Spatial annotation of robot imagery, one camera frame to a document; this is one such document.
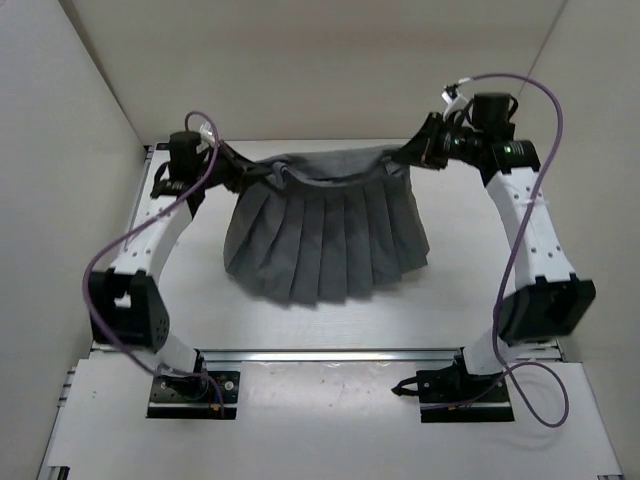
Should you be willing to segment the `grey pleated skirt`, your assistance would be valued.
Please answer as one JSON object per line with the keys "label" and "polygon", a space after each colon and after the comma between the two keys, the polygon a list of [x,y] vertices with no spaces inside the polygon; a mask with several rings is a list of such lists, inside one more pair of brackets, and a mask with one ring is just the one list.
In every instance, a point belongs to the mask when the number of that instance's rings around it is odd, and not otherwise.
{"label": "grey pleated skirt", "polygon": [[226,272],[281,304],[366,298],[427,265],[427,235],[394,144],[275,155],[241,188],[226,233]]}

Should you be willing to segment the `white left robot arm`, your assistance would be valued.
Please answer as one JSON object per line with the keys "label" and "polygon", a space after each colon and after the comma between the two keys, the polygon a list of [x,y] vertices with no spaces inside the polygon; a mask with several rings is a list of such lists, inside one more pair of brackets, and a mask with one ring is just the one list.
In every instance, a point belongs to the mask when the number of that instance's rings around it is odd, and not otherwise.
{"label": "white left robot arm", "polygon": [[207,190],[223,185],[237,192],[268,170],[192,132],[151,149],[146,167],[130,231],[100,251],[117,253],[106,268],[98,268],[97,258],[89,262],[82,292],[95,343],[119,350],[151,375],[174,377],[185,397],[197,398],[208,389],[209,373],[201,352],[172,332],[159,279]]}

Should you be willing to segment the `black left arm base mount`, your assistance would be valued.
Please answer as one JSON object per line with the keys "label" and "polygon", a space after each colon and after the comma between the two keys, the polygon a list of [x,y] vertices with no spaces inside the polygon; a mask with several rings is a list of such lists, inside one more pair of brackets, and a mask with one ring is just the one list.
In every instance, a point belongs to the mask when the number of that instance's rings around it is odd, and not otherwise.
{"label": "black left arm base mount", "polygon": [[156,377],[150,389],[146,417],[170,420],[235,420],[241,386],[238,366],[196,361],[208,377]]}

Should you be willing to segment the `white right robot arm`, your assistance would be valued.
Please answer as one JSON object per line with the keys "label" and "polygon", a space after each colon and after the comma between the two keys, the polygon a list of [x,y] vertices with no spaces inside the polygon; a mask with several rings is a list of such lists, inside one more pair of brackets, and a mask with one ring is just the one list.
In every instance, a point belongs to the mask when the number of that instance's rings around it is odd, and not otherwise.
{"label": "white right robot arm", "polygon": [[457,127],[432,113],[392,157],[432,170],[451,160],[476,168],[511,248],[506,277],[514,290],[499,293],[493,326],[462,349],[464,366],[448,376],[449,391],[465,401],[483,390],[483,376],[498,373],[525,345],[571,335],[596,295],[593,281],[577,276],[560,245],[537,184],[542,167],[533,143],[514,139],[513,131],[510,123],[488,131]]}

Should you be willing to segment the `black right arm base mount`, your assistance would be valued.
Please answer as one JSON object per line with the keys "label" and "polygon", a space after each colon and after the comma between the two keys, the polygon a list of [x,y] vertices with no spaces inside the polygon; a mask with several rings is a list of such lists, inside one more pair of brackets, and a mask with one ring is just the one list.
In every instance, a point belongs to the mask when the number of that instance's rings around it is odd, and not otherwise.
{"label": "black right arm base mount", "polygon": [[515,420],[503,374],[475,376],[451,365],[418,370],[391,389],[417,397],[423,424],[509,423]]}

